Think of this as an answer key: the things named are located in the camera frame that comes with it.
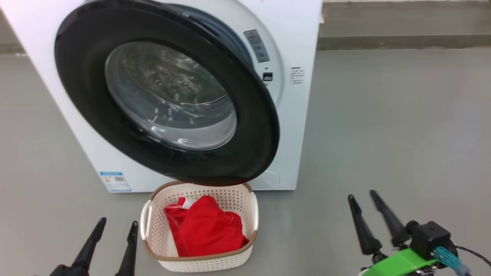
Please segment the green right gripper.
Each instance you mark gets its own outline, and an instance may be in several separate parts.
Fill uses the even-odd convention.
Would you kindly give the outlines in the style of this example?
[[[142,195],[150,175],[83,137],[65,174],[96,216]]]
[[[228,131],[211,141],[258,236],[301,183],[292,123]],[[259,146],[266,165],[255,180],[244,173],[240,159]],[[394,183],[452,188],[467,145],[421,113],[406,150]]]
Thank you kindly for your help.
[[[410,239],[410,235],[405,230],[405,226],[375,190],[370,190],[370,196],[375,208],[384,218],[391,235],[392,245],[395,248],[407,248],[406,241]],[[361,252],[363,255],[373,255],[373,265],[363,268],[358,276],[405,276],[425,266],[433,267],[433,264],[437,262],[434,258],[426,260],[420,257],[410,248],[400,250],[392,256],[386,256],[380,251],[382,244],[373,236],[362,216],[362,210],[352,194],[348,196],[348,203]]]

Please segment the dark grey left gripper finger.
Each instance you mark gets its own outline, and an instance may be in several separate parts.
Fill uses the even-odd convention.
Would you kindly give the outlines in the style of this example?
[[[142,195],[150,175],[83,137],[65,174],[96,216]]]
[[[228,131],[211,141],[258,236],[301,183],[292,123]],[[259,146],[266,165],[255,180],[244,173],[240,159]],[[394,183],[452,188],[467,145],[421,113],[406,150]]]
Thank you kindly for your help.
[[[72,265],[58,265],[49,276],[89,276],[95,248],[103,235],[106,222],[106,218],[101,218],[97,222]]]
[[[115,276],[135,276],[138,222],[133,221],[127,237],[127,248],[121,262],[121,266]]]

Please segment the red garment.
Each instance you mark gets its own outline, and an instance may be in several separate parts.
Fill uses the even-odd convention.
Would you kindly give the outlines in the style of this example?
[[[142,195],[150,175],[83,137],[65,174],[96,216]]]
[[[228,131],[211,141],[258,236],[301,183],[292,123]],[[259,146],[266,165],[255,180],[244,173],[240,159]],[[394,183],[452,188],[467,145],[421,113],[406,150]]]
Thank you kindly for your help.
[[[219,255],[249,243],[241,217],[223,211],[212,196],[197,200],[179,197],[163,208],[179,257]]]

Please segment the black round glass washer door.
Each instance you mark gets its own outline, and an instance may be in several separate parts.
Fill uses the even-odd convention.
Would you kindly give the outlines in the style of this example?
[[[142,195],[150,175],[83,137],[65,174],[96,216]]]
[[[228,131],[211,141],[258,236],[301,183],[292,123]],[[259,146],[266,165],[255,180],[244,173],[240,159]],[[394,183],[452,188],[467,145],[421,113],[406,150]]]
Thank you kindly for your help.
[[[211,14],[153,0],[88,1],[54,46],[66,93],[99,135],[207,186],[253,180],[277,153],[277,111],[245,47]]]

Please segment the cream perforated laundry basket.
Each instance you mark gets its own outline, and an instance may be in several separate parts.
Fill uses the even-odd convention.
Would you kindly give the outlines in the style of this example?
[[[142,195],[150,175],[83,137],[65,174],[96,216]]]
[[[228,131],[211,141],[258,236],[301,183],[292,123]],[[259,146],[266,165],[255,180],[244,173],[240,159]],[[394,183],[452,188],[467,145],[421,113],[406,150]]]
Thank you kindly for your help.
[[[219,255],[179,257],[164,208],[178,202],[179,197],[197,200],[212,196],[224,211],[241,217],[242,232],[249,242],[239,250]],[[204,273],[232,269],[243,265],[252,253],[259,227],[259,206],[253,189],[243,183],[211,187],[173,181],[158,187],[140,215],[140,237],[147,253],[162,267],[177,273]]]

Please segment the white front-load washing machine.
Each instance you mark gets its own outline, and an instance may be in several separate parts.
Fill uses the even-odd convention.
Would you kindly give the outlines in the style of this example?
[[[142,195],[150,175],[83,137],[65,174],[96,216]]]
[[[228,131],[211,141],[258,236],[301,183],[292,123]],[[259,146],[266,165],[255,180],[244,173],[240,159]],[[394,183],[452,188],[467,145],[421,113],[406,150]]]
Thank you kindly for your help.
[[[73,10],[88,1],[91,0],[0,0],[0,9],[97,174],[121,172],[132,192],[152,192],[176,179],[143,166],[99,135],[72,103],[58,75],[54,46],[59,27]],[[244,42],[253,67],[274,102],[280,125],[278,149],[265,171],[280,176],[277,190],[296,189],[322,0],[153,1],[205,11]],[[253,29],[258,30],[265,44],[269,62],[258,63],[243,34]],[[246,183],[263,190],[260,175]]]

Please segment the blue white energy label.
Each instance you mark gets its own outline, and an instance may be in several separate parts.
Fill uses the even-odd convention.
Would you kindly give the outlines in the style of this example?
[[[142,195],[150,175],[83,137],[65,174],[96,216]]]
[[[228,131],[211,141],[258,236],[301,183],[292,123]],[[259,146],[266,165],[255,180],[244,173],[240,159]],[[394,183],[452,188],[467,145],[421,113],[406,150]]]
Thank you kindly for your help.
[[[111,193],[132,192],[132,189],[123,173],[121,172],[100,172],[102,182]]]

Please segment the round white filter cover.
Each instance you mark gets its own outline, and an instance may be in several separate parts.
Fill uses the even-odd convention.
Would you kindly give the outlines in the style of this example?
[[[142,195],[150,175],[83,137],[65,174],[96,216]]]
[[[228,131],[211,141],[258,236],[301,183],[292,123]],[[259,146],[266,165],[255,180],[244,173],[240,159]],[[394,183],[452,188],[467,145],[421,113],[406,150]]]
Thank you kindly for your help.
[[[260,175],[263,190],[277,190],[280,185],[280,176],[272,171],[265,171]]]

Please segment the grey rectangular warning sticker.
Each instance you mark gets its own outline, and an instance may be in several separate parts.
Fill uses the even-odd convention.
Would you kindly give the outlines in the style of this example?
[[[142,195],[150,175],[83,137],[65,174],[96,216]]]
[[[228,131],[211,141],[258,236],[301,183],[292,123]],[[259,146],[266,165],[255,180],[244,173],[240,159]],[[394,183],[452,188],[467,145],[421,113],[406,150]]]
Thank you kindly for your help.
[[[249,42],[258,63],[269,62],[270,58],[268,55],[268,51],[265,48],[265,44],[263,43],[263,40],[261,39],[261,36],[258,33],[258,30],[256,29],[247,30],[243,34],[247,39],[247,41]]]

